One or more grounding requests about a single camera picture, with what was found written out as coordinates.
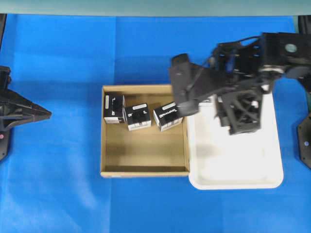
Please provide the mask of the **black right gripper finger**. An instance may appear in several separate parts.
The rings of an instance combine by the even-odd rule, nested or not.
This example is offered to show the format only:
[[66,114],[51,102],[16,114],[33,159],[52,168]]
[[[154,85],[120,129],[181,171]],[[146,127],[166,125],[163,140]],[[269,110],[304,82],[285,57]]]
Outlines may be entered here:
[[191,63],[187,53],[179,54],[171,59],[169,77],[172,95],[176,104],[194,104],[188,86],[192,82]]
[[198,99],[182,99],[177,100],[177,108],[181,117],[188,117],[199,112],[199,104],[201,100]]

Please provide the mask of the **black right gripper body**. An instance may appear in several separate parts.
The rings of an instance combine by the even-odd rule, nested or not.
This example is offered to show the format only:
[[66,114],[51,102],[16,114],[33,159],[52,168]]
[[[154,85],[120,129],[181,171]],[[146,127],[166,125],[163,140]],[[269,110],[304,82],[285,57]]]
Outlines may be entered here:
[[275,83],[273,71],[262,71],[262,36],[219,43],[212,54],[194,66],[194,79],[205,71],[225,75],[225,84],[216,95],[216,116],[229,134],[253,133],[261,128],[263,96]]

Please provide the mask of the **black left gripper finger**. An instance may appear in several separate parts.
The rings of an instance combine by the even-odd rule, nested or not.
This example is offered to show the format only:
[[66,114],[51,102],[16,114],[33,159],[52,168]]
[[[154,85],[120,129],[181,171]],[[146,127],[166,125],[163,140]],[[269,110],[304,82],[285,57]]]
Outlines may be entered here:
[[52,112],[37,105],[33,102],[29,102],[29,114],[33,116],[51,116]]
[[31,115],[30,122],[38,122],[50,119],[51,115]]

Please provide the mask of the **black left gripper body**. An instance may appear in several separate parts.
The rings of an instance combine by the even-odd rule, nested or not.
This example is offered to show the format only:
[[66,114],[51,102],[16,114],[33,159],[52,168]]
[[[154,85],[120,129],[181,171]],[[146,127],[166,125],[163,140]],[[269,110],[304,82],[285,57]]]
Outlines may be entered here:
[[18,93],[8,89],[11,81],[10,68],[0,66],[0,128],[11,129],[15,126],[31,123],[32,116],[28,116],[23,111],[25,108],[13,103],[13,100],[25,100]]

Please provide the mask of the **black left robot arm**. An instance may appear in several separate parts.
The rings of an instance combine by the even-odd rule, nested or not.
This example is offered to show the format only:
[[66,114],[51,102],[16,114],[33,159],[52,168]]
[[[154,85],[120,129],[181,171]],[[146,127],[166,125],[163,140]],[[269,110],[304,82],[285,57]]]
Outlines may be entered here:
[[49,119],[52,113],[8,88],[11,82],[9,67],[0,67],[0,159],[10,148],[11,130],[19,125]]

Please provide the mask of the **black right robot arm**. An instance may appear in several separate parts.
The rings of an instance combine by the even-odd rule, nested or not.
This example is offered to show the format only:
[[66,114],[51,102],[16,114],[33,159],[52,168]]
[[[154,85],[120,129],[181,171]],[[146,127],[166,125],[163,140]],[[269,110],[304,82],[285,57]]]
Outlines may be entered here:
[[231,136],[261,128],[263,97],[281,78],[311,89],[311,37],[303,33],[266,33],[217,44],[201,64],[188,54],[171,59],[173,100],[183,117],[215,97],[216,117]]

